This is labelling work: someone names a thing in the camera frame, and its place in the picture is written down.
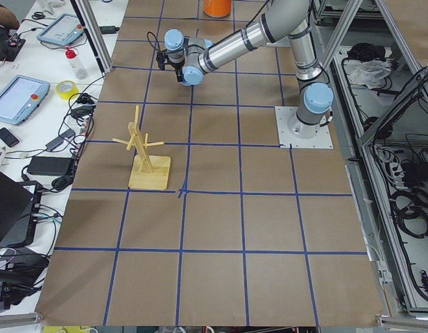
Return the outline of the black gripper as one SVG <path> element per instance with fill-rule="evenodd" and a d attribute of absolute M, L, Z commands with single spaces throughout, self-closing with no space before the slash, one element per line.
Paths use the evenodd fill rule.
<path fill-rule="evenodd" d="M 167 53 L 168 63 L 176 69 L 176 77 L 179 83 L 183 82 L 182 68 L 185 65 L 185 52 L 183 50 L 169 51 Z"/>

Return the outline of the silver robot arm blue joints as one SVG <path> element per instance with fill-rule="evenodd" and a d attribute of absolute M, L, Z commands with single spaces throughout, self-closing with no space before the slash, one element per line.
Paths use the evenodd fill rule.
<path fill-rule="evenodd" d="M 297 118 L 305 125 L 316 125 L 331 108 L 334 94 L 324 81 L 325 69 L 316 55 L 309 23 L 310 6 L 310 1 L 305 0 L 274 1 L 259 19 L 252 19 L 217 43 L 171 29 L 164 35 L 165 48 L 157 52 L 167 55 L 169 51 L 183 50 L 182 84 L 194 86 L 201 84 L 208 73 L 287 37 L 300 89 Z"/>

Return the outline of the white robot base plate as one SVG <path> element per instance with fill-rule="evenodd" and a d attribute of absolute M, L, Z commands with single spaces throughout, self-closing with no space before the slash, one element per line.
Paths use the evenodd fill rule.
<path fill-rule="evenodd" d="M 275 119 L 281 148 L 333 149 L 325 116 L 316 125 L 305 125 L 297 118 L 298 107 L 275 107 Z"/>

